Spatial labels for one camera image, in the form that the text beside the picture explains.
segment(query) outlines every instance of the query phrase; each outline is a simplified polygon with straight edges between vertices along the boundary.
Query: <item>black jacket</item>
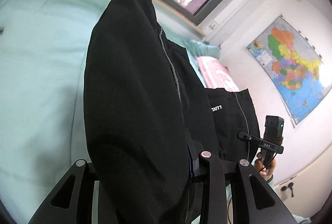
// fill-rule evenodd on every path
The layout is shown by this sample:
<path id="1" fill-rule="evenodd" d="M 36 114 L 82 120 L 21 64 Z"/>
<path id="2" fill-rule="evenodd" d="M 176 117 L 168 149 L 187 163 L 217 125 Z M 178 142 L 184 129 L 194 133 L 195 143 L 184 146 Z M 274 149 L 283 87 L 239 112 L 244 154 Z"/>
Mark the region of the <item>black jacket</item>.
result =
<path id="1" fill-rule="evenodd" d="M 120 223 L 189 223 L 185 129 L 218 155 L 205 90 L 151 0 L 112 0 L 93 29 L 84 76 L 88 152 Z"/>

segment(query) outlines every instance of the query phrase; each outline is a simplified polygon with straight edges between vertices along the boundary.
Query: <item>colorful map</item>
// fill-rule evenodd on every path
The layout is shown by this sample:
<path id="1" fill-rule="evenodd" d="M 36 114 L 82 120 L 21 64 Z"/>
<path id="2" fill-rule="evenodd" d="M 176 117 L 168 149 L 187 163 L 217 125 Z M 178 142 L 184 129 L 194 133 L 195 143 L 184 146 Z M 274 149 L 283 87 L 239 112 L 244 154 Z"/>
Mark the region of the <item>colorful map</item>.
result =
<path id="1" fill-rule="evenodd" d="M 332 85 L 320 81 L 322 61 L 308 42 L 278 17 L 247 50 L 269 75 L 293 122 L 301 122 Z"/>

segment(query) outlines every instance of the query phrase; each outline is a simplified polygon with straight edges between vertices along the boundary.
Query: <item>electrical outlet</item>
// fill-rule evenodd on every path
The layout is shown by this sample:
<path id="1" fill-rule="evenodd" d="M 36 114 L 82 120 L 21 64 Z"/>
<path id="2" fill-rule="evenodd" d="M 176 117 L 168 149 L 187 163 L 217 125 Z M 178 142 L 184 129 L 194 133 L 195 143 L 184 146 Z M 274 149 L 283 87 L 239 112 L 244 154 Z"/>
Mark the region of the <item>electrical outlet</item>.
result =
<path id="1" fill-rule="evenodd" d="M 217 25 L 218 25 L 218 23 L 217 23 L 216 21 L 213 21 L 213 22 L 209 25 L 209 27 L 213 30 L 213 29 L 215 29 L 215 28 L 217 27 Z"/>

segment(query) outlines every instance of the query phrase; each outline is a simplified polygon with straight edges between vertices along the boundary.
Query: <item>metal bolt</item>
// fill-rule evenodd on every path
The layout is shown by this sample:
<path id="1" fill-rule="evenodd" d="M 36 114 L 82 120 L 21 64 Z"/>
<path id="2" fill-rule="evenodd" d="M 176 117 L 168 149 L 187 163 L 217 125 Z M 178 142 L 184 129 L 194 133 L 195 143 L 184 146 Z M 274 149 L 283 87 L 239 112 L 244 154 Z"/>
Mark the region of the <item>metal bolt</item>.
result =
<path id="1" fill-rule="evenodd" d="M 202 157 L 204 157 L 204 158 L 209 158 L 209 157 L 211 157 L 211 153 L 210 153 L 209 151 L 203 151 L 203 152 L 201 153 L 201 155 L 202 155 Z"/>
<path id="2" fill-rule="evenodd" d="M 85 161 L 83 159 L 80 159 L 78 161 L 76 161 L 76 166 L 77 167 L 82 167 L 85 164 Z"/>
<path id="3" fill-rule="evenodd" d="M 242 165 L 242 166 L 249 166 L 249 161 L 247 161 L 246 159 L 241 159 L 240 160 L 240 164 Z"/>

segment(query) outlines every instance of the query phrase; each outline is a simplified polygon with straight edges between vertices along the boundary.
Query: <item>finger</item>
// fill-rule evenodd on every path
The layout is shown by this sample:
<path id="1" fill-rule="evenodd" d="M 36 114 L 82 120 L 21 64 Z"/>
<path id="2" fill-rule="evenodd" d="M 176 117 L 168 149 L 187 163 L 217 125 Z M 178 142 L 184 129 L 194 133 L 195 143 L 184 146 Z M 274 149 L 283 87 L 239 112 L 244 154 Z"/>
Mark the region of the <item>finger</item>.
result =
<path id="1" fill-rule="evenodd" d="M 260 171 L 261 169 L 264 168 L 263 163 L 262 163 L 259 159 L 256 159 L 256 160 L 255 160 L 255 168 L 256 168 L 258 171 Z"/>
<path id="2" fill-rule="evenodd" d="M 271 176 L 272 174 L 273 174 L 273 172 L 274 172 L 274 168 L 272 169 L 272 168 L 269 168 L 269 170 L 268 170 L 268 176 Z"/>

